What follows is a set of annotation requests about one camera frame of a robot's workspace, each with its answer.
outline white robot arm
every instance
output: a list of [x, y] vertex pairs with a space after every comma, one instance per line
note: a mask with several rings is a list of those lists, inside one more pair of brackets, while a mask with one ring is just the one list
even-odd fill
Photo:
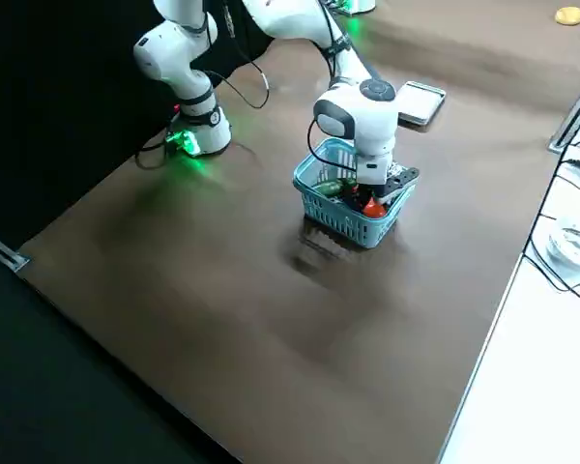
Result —
[[185, 148], [192, 156], [222, 152], [231, 133], [219, 107], [211, 80], [190, 63], [217, 39], [213, 17], [205, 13], [202, 0], [154, 0], [165, 21], [150, 30], [133, 47], [140, 70], [167, 83], [181, 104], [170, 132], [192, 136]]
[[[397, 130], [395, 90], [367, 68], [348, 36], [319, 0], [243, 0], [256, 24], [278, 39], [309, 39], [331, 72], [329, 89], [313, 107], [314, 119], [328, 135], [354, 140], [357, 182], [387, 203], [403, 184], [392, 150]], [[404, 182], [413, 181], [413, 169]]]

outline black backdrop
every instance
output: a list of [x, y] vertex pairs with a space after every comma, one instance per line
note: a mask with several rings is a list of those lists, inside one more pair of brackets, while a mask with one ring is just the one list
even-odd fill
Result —
[[[271, 39], [228, 0], [251, 57]], [[228, 76], [244, 60], [224, 27], [194, 68]], [[0, 240], [17, 248], [159, 131], [173, 99], [132, 46], [161, 22], [152, 0], [0, 1]]]

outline white tabletop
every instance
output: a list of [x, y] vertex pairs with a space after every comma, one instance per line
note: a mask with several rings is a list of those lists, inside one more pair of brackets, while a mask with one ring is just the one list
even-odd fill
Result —
[[[580, 159], [580, 149], [565, 157]], [[559, 168], [578, 186], [579, 172]], [[580, 214], [580, 192], [555, 179], [542, 212]], [[553, 224], [540, 218], [533, 230], [546, 259]], [[580, 300], [555, 290], [526, 258], [514, 270], [440, 462], [580, 464]]]

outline blue plastic basket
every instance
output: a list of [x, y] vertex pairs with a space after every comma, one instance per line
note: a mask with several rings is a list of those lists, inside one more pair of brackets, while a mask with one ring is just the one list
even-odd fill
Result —
[[[323, 160], [334, 161], [349, 168], [355, 167], [355, 148], [338, 138], [325, 139], [314, 151]], [[293, 184], [303, 195], [305, 214], [308, 217], [362, 247], [374, 248], [391, 229], [415, 185], [412, 184], [401, 192], [389, 207], [387, 214], [378, 219], [365, 217], [348, 208], [341, 200], [327, 198], [312, 188], [323, 181], [355, 177], [355, 172], [350, 169], [331, 166], [308, 155], [295, 169]]]

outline red object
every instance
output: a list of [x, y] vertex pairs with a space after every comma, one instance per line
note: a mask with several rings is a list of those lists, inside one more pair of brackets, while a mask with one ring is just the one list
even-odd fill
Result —
[[368, 218], [381, 218], [387, 213], [385, 207], [381, 204], [378, 204], [374, 201], [373, 198], [370, 198], [365, 207], [363, 208], [363, 214]]

